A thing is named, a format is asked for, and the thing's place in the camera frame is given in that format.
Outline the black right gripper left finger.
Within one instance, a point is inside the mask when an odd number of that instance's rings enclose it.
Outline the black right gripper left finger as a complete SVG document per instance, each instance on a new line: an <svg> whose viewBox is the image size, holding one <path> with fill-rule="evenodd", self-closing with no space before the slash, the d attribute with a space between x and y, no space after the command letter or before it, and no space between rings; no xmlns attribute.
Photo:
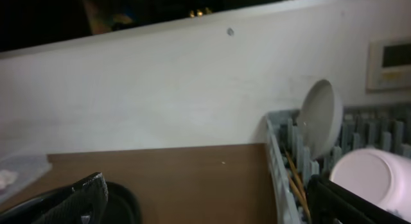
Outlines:
<svg viewBox="0 0 411 224"><path fill-rule="evenodd" d="M1 213L1 224L99 223L109 198L103 174L30 198Z"/></svg>

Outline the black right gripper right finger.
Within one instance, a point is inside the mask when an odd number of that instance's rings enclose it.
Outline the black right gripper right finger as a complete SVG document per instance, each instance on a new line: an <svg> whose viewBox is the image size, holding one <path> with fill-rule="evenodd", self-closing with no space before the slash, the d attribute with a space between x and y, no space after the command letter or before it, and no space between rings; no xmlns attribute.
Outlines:
<svg viewBox="0 0 411 224"><path fill-rule="evenodd" d="M410 224L318 175L311 177L306 197L312 223Z"/></svg>

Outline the wooden chopstick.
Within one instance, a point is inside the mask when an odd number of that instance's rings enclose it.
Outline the wooden chopstick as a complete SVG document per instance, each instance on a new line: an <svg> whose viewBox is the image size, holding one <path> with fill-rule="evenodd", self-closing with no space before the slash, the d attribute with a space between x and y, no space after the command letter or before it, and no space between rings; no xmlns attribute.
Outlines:
<svg viewBox="0 0 411 224"><path fill-rule="evenodd" d="M295 167L295 164L293 163L293 160L292 160L290 154L287 151L285 151L285 154L286 154L286 158L288 159L290 169L292 171L293 178L295 179L297 188L298 188L302 198L304 199L304 201L306 201L306 192L304 190L304 186L303 186L302 180L299 176L299 173L297 171L297 168Z"/></svg>
<svg viewBox="0 0 411 224"><path fill-rule="evenodd" d="M306 214L308 222L311 223L311 214L310 214L310 211L309 211L308 204L307 204L306 200L303 198L302 194L299 192L297 186L293 182L290 175L288 175L288 181L290 183L290 188L291 188L293 194L296 195L297 199L299 200L300 204L302 205L302 208L303 208L303 210Z"/></svg>

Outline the small white bowl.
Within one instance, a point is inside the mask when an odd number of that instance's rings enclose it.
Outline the small white bowl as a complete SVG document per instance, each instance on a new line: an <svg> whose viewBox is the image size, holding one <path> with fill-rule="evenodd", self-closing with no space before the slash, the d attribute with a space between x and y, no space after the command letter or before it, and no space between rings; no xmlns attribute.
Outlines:
<svg viewBox="0 0 411 224"><path fill-rule="evenodd" d="M410 159L373 148L355 150L335 164L329 179L410 221Z"/></svg>

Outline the white tissue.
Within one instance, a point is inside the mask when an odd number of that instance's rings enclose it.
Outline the white tissue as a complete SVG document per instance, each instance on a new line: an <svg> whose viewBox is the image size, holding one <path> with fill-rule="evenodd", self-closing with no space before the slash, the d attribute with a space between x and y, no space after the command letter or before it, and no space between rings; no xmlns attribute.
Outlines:
<svg viewBox="0 0 411 224"><path fill-rule="evenodd" d="M4 190L9 185L12 185L17 180L18 176L18 172L9 171L7 169L0 170L0 190Z"/></svg>

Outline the white round plate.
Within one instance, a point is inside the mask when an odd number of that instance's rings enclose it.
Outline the white round plate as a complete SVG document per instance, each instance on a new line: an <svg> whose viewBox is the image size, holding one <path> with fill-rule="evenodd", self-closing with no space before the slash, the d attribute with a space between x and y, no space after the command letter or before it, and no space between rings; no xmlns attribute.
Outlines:
<svg viewBox="0 0 411 224"><path fill-rule="evenodd" d="M341 97L328 80L319 80L307 93L297 127L312 160L328 154L340 134L343 120Z"/></svg>

